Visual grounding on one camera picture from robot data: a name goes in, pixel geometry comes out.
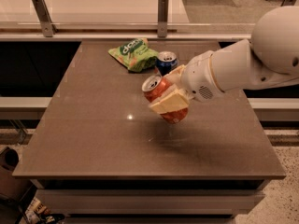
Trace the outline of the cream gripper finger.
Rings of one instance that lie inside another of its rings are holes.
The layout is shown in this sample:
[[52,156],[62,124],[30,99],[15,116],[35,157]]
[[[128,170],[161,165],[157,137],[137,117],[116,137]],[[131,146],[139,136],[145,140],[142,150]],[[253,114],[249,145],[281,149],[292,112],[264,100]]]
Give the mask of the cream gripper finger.
[[184,64],[180,65],[168,74],[164,75],[164,77],[171,83],[176,84],[178,87],[181,87],[181,76],[185,68],[186,66]]
[[157,114],[165,114],[187,108],[189,103],[189,97],[185,90],[174,89],[150,103],[149,108]]

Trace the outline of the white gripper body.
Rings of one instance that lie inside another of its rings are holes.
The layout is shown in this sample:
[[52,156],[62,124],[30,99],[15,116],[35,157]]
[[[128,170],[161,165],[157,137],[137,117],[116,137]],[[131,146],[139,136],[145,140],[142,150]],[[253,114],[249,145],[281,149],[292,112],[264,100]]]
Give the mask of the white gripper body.
[[208,102],[224,94],[213,77],[212,54],[213,52],[209,50],[193,57],[182,72],[180,79],[182,87],[196,101]]

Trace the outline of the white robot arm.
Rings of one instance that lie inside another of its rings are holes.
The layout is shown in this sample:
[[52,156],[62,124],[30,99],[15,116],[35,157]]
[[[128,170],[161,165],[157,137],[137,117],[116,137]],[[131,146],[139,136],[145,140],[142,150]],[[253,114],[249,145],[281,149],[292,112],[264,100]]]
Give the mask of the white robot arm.
[[251,39],[193,57],[169,74],[149,77],[142,88],[157,95],[149,108],[179,111],[190,100],[206,102],[229,90],[262,90],[299,79],[299,7],[278,7],[255,24]]

